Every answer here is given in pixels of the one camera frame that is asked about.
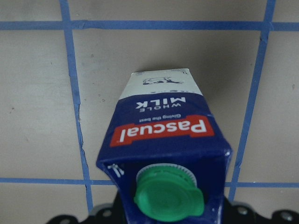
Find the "blue white milk carton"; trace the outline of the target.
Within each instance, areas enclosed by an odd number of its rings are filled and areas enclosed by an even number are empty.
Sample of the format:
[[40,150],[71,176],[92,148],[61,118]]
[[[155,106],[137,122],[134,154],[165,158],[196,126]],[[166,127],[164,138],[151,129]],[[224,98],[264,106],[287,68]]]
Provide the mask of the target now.
[[188,69],[133,73],[97,167],[129,224],[219,224],[232,148]]

